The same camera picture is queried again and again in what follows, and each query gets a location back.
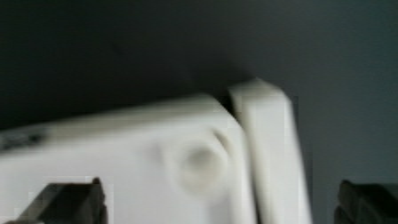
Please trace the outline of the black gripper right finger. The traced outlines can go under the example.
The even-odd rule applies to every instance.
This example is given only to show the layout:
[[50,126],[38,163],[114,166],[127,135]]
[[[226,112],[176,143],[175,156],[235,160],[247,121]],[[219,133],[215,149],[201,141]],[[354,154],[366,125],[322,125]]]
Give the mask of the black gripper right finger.
[[398,224],[398,184],[342,181],[334,224]]

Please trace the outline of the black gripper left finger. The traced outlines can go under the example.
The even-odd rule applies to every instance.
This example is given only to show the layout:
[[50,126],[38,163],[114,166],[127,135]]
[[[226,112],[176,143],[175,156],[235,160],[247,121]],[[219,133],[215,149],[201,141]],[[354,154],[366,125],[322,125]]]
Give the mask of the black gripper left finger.
[[13,224],[109,224],[100,178],[89,183],[50,183]]

